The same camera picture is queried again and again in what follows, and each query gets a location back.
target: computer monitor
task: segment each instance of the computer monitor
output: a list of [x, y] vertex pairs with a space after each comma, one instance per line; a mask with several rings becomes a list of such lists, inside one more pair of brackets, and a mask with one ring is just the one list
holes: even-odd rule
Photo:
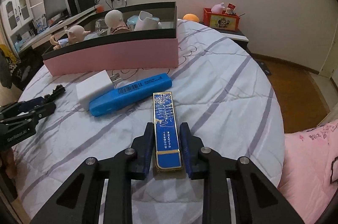
[[65, 0], [43, 0], [43, 3], [45, 6], [47, 21], [67, 10]]

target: white charger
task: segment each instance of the white charger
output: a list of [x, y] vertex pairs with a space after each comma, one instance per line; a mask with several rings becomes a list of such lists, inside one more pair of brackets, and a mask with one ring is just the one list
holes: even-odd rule
[[77, 99], [85, 110], [89, 110], [89, 102], [113, 90], [123, 79], [120, 74], [109, 77], [106, 70], [101, 71], [81, 83], [76, 84]]

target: gold border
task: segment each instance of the gold border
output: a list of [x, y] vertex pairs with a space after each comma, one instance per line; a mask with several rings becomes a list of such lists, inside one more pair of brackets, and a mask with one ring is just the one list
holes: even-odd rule
[[[179, 147], [177, 150], [171, 150], [171, 151], [158, 151], [157, 150], [157, 134], [156, 134], [156, 115], [155, 115], [155, 95], [160, 95], [160, 94], [170, 94], [171, 102], [172, 102], [172, 110], [174, 113], [174, 123], [175, 123], [175, 131], [176, 131], [176, 139], [177, 139], [177, 146]], [[176, 125], [176, 117], [175, 117], [175, 109], [174, 109], [174, 100], [172, 98], [172, 92], [171, 91], [163, 91], [163, 92], [154, 92], [153, 93], [153, 110], [154, 110], [154, 128], [155, 128], [155, 144], [156, 144], [156, 167], [160, 170], [180, 170], [182, 169], [182, 159], [181, 159], [181, 153], [180, 153], [180, 142], [179, 142], [179, 135], [177, 133], [177, 125]], [[158, 155], [159, 154], [169, 154], [169, 153], [178, 153], [180, 157], [180, 166], [175, 167], [175, 168], [162, 168], [158, 165]]]

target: blue and gold box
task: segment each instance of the blue and gold box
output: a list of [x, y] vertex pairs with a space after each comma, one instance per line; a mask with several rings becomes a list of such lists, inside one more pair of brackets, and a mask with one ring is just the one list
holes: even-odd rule
[[160, 171], [182, 169], [179, 136], [171, 91], [153, 94], [156, 167]]

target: pink bedding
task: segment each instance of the pink bedding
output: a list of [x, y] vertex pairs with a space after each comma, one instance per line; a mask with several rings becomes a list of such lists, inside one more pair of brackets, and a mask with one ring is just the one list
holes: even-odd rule
[[337, 190], [337, 183], [330, 184], [331, 164], [337, 156], [338, 120], [285, 134], [285, 159], [278, 189], [305, 224], [318, 220]]

